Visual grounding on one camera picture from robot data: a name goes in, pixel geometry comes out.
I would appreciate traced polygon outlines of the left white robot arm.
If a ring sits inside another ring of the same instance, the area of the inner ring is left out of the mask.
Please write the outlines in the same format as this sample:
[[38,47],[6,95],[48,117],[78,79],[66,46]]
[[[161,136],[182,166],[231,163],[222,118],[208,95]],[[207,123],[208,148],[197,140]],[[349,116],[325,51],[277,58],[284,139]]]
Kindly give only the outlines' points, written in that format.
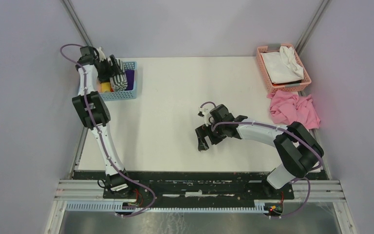
[[81,57],[76,64],[80,86],[72,103],[83,126],[91,131],[100,149],[106,174],[104,190],[128,198],[133,194],[134,186],[127,179],[125,167],[114,146],[109,128],[111,115],[97,89],[99,78],[122,75],[124,70],[113,55],[107,58],[101,49],[83,46],[80,52]]

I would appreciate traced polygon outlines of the green white striped towel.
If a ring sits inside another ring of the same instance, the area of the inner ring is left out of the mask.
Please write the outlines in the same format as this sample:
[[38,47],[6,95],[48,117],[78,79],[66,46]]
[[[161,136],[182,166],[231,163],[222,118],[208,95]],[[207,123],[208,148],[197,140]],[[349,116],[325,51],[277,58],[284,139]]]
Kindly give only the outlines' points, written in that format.
[[114,92],[125,91],[128,87],[128,80],[125,73],[124,63],[120,59],[111,59],[113,76],[110,78],[111,88]]

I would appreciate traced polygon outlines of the purple towel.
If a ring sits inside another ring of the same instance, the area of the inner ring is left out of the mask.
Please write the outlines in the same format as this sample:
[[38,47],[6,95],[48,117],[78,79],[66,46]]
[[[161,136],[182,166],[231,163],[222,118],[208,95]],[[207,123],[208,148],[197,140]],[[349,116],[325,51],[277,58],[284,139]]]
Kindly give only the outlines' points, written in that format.
[[126,78],[127,78],[126,91],[133,90],[134,82],[135,82],[135,71],[134,70],[126,70],[125,74],[126,74]]

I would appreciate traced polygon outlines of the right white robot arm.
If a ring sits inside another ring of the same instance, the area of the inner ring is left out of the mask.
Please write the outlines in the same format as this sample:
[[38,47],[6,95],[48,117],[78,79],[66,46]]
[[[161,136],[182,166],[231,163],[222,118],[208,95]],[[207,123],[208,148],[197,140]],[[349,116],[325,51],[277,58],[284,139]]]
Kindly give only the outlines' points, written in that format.
[[276,149],[281,163],[262,180],[262,194],[268,199],[276,198],[285,185],[303,179],[323,164],[324,150],[300,122],[272,125],[243,115],[235,117],[223,104],[212,109],[201,105],[198,116],[204,119],[203,125],[195,129],[200,152],[228,137]]

